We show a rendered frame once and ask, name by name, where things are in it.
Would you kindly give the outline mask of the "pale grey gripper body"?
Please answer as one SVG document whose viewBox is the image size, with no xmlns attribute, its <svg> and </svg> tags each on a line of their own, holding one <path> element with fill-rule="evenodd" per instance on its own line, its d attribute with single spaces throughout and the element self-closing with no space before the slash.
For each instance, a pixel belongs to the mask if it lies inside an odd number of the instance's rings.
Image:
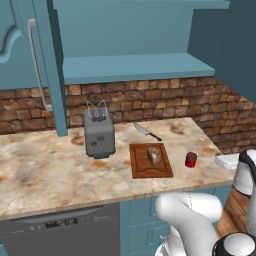
<svg viewBox="0 0 256 256">
<path fill-rule="evenodd" d="M 227 170 L 233 170 L 237 168 L 239 159 L 239 154 L 227 154 L 227 155 L 218 155 L 215 157 L 215 163 Z"/>
</svg>

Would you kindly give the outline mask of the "red jam jar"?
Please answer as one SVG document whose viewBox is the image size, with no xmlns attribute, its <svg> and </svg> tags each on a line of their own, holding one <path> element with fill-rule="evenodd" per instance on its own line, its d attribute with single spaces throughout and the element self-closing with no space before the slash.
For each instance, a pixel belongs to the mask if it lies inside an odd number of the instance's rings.
<svg viewBox="0 0 256 256">
<path fill-rule="evenodd" d="M 194 168 L 197 162 L 197 154 L 194 152 L 188 152 L 185 159 L 185 166 L 188 168 Z"/>
</svg>

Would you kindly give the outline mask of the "brown bread loaf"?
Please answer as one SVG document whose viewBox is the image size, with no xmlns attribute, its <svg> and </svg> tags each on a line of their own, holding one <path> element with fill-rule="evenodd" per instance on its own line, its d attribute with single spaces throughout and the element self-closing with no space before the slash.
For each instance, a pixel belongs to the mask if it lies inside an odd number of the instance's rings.
<svg viewBox="0 0 256 256">
<path fill-rule="evenodd" d="M 155 147 L 149 147 L 147 149 L 147 156 L 153 166 L 157 166 L 160 164 L 160 153 Z"/>
</svg>

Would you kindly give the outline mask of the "brown wooden cutting board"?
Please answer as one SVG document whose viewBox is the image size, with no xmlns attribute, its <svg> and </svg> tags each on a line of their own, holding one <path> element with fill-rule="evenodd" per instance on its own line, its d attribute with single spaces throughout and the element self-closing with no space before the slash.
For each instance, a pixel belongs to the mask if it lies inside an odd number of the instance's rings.
<svg viewBox="0 0 256 256">
<path fill-rule="evenodd" d="M 157 164 L 153 164 L 149 157 L 148 149 L 150 147 L 154 147 L 159 154 L 160 160 Z M 129 150 L 132 177 L 134 179 L 170 178 L 173 176 L 169 158 L 163 143 L 130 144 Z"/>
</svg>

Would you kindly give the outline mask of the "teal base cabinet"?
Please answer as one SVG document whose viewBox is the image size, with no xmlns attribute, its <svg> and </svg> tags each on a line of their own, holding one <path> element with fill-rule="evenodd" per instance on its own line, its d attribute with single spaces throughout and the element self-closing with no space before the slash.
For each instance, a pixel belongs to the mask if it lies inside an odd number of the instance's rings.
<svg viewBox="0 0 256 256">
<path fill-rule="evenodd" d="M 134 180 L 120 201 L 120 256 L 154 256 L 168 234 L 168 225 L 155 212 L 156 197 L 163 192 L 207 193 L 225 206 L 231 184 L 188 184 L 169 179 Z"/>
</svg>

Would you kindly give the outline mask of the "teal tall cabinet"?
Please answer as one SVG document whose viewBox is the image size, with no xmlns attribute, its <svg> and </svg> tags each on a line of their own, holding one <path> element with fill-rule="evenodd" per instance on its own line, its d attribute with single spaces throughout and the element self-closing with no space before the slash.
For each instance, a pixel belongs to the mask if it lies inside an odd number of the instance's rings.
<svg viewBox="0 0 256 256">
<path fill-rule="evenodd" d="M 256 104 L 256 0 L 230 0 L 228 9 L 196 9 L 188 52 Z"/>
</svg>

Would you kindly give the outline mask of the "teal cabinet door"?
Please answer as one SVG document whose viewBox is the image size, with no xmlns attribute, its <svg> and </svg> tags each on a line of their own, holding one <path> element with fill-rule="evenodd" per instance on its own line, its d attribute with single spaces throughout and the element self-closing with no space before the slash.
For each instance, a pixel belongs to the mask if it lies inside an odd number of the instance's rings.
<svg viewBox="0 0 256 256">
<path fill-rule="evenodd" d="M 28 20 L 42 87 L 49 90 L 57 134 L 66 136 L 66 95 L 63 50 L 53 0 L 0 0 L 0 90 L 38 88 L 28 37 Z"/>
</svg>

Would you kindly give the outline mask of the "grey toaster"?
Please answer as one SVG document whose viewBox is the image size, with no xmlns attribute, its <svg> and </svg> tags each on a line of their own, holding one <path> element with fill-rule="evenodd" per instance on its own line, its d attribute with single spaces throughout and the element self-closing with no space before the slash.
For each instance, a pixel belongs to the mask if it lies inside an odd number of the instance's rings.
<svg viewBox="0 0 256 256">
<path fill-rule="evenodd" d="M 87 102 L 84 110 L 86 154 L 95 159 L 108 158 L 115 149 L 115 128 L 104 100 Z"/>
</svg>

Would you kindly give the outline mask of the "grey dishwasher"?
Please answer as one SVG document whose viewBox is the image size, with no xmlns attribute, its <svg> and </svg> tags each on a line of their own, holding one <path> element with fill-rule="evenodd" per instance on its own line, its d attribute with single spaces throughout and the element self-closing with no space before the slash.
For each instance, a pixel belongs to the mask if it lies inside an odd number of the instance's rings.
<svg viewBox="0 0 256 256">
<path fill-rule="evenodd" d="M 0 221 L 0 256 L 120 256 L 119 204 Z"/>
</svg>

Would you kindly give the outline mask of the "black-handled kitchen knife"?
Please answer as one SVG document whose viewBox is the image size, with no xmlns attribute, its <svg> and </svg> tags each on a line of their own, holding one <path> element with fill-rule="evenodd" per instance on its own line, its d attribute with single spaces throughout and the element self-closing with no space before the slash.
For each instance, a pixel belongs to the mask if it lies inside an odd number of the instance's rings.
<svg viewBox="0 0 256 256">
<path fill-rule="evenodd" d="M 151 136 L 154 137 L 155 139 L 157 139 L 158 141 L 162 141 L 162 139 L 160 137 L 158 137 L 157 135 L 153 134 L 152 132 L 148 131 L 147 129 L 145 129 L 144 127 L 140 126 L 139 124 L 134 122 L 134 127 L 141 133 L 143 133 L 146 136 Z"/>
</svg>

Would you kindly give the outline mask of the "teal wall cabinet with shelf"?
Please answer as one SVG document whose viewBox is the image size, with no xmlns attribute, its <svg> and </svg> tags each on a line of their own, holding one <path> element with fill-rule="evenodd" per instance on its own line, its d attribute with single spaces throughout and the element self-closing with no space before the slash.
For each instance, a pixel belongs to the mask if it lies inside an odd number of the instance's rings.
<svg viewBox="0 0 256 256">
<path fill-rule="evenodd" d="M 212 76 L 190 53 L 193 14 L 228 0 L 53 0 L 67 84 Z"/>
</svg>

